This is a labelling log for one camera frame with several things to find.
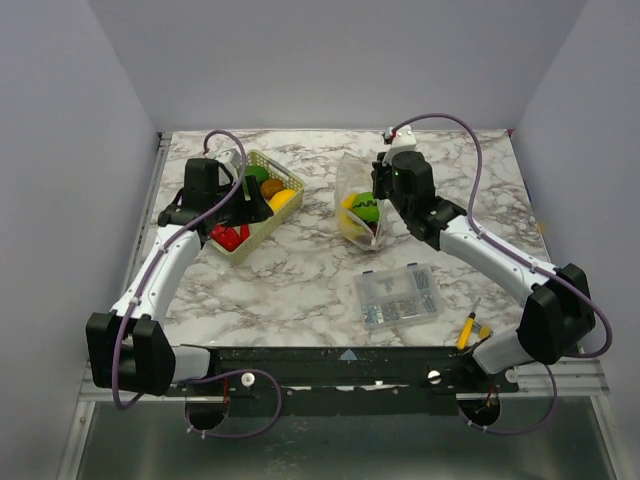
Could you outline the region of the red toy bell pepper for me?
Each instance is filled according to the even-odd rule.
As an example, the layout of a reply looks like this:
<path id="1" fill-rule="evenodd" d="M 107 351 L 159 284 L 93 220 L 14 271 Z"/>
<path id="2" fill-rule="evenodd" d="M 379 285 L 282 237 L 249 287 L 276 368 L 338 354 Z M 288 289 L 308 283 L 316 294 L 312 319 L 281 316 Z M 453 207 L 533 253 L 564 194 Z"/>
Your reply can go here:
<path id="1" fill-rule="evenodd" d="M 211 232 L 210 238 L 227 252 L 235 251 L 242 243 L 242 239 L 236 229 L 224 225 L 217 225 Z"/>

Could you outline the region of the clear zip top bag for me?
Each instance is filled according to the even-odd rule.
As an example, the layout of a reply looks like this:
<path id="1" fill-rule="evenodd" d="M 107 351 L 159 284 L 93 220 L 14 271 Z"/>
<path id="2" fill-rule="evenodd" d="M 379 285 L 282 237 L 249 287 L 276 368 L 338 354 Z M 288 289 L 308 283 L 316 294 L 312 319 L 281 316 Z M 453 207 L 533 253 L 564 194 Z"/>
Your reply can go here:
<path id="1" fill-rule="evenodd" d="M 372 165 L 345 153 L 335 179 L 334 213 L 342 236 L 364 251 L 379 251 L 387 241 L 385 205 L 373 195 Z"/>

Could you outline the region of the green toy watermelon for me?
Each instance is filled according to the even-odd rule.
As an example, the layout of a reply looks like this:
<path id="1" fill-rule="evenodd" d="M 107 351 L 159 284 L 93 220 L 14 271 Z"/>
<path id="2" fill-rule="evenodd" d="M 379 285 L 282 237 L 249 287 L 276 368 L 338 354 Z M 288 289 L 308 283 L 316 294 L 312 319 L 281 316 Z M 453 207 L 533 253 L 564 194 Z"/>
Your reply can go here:
<path id="1" fill-rule="evenodd" d="M 371 192 L 362 192 L 355 196 L 351 211 L 365 223 L 377 223 L 380 219 L 378 202 Z"/>

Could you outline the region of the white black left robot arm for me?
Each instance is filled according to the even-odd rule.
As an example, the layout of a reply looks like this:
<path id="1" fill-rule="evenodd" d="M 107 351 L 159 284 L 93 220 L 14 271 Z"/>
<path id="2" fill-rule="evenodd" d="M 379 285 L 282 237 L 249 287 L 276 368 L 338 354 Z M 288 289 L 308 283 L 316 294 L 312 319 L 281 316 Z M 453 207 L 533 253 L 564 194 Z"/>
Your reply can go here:
<path id="1" fill-rule="evenodd" d="M 273 214 L 258 180 L 215 159 L 187 161 L 184 183 L 160 213 L 153 247 L 123 296 L 94 313 L 86 338 L 94 384 L 114 392 L 162 395 L 187 381 L 201 395 L 222 380 L 204 347 L 173 346 L 163 322 L 187 268 L 218 227 L 241 227 Z"/>

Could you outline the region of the green bell pepper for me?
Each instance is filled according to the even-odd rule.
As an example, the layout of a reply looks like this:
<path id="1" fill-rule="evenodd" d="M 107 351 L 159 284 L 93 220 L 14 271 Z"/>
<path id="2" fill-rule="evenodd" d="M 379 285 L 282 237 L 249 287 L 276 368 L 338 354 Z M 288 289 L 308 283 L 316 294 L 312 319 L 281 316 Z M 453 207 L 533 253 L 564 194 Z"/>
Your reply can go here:
<path id="1" fill-rule="evenodd" d="M 270 178 L 269 171 L 261 165 L 249 165 L 245 170 L 245 178 L 254 177 L 256 182 L 261 185 Z"/>

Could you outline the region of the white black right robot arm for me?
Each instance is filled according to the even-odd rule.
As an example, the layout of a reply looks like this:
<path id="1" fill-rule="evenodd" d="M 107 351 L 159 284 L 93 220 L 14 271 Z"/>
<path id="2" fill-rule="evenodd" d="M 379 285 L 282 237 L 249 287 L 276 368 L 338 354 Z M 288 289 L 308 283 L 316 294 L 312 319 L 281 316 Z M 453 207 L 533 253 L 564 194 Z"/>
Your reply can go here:
<path id="1" fill-rule="evenodd" d="M 459 370 L 462 384 L 480 392 L 509 367 L 532 361 L 552 365 L 574 352 L 595 327 L 593 309 L 585 302 L 585 273 L 568 264 L 553 269 L 556 277 L 550 279 L 514 260 L 504 252 L 507 242 L 490 245 L 472 229 L 462 207 L 435 193 L 431 165 L 421 153 L 401 152 L 389 162 L 384 157 L 380 152 L 372 163 L 374 197 L 390 201 L 417 240 L 475 268 L 523 308 L 518 326 L 473 349 L 473 359 Z"/>

